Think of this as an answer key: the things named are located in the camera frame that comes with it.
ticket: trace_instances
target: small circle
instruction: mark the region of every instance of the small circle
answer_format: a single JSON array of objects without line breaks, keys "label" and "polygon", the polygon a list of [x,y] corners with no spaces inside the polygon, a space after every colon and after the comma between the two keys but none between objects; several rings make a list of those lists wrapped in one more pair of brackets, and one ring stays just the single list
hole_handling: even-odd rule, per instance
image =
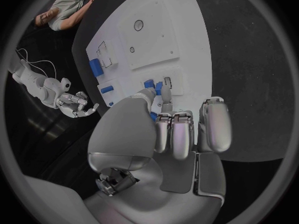
[{"label": "small circle", "polygon": [[137,20],[136,22],[135,22],[135,24],[134,24],[134,29],[136,30],[136,31],[140,31],[142,28],[143,28],[143,21],[141,21],[141,20]]}]

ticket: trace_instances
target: gray t-shirt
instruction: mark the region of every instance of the gray t-shirt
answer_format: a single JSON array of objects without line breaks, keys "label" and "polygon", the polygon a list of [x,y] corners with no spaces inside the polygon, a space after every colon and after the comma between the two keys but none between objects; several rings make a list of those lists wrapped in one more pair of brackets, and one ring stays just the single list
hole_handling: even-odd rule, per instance
[{"label": "gray t-shirt", "polygon": [[83,2],[84,0],[56,0],[51,9],[57,7],[59,8],[59,13],[48,22],[49,27],[54,31],[60,31],[62,21],[78,11],[82,7]]}]

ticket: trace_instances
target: human arm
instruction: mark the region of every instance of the human arm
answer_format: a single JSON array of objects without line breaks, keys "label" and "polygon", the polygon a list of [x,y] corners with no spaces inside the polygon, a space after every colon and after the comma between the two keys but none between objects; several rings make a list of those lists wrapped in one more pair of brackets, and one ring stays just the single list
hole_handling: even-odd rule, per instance
[{"label": "human arm", "polygon": [[84,5],[80,10],[72,14],[69,18],[63,20],[60,24],[60,30],[67,30],[75,26],[79,21],[82,20],[84,14],[88,10],[92,3],[90,0],[86,5]]}]

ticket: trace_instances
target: black background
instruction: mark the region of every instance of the black background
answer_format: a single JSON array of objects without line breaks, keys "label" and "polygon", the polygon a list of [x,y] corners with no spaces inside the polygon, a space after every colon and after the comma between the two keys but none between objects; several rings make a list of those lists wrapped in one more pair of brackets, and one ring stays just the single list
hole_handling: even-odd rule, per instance
[{"label": "black background", "polygon": [[[297,18],[297,0],[268,0],[271,1],[271,6],[275,6],[275,11],[280,11],[280,15],[283,15],[285,19],[289,20],[287,25],[288,32],[294,31],[291,34],[293,38],[293,43],[298,46],[298,18]],[[9,5],[2,6],[2,21],[7,21],[10,15],[15,12],[16,7],[22,4],[23,0],[6,0],[5,3]],[[5,179],[1,176],[1,199],[2,199],[2,210],[1,218],[9,220],[10,223],[16,221],[28,221],[28,223],[34,223],[32,217],[26,212],[22,205],[15,198],[14,194],[6,184]],[[286,223],[293,222],[297,219],[297,200],[298,192],[297,187],[299,187],[299,177],[296,176],[292,186],[286,193],[286,195],[279,202],[278,206],[270,213],[270,215],[262,223],[273,223],[274,221],[285,221]]]}]

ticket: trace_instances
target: person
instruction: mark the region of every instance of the person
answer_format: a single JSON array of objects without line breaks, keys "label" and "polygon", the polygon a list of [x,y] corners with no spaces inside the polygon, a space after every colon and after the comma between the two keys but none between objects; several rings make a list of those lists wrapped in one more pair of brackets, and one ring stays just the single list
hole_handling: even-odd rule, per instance
[{"label": "person", "polygon": [[52,7],[35,17],[34,25],[42,27],[48,23],[54,31],[67,30],[78,24],[93,0],[56,0]]}]

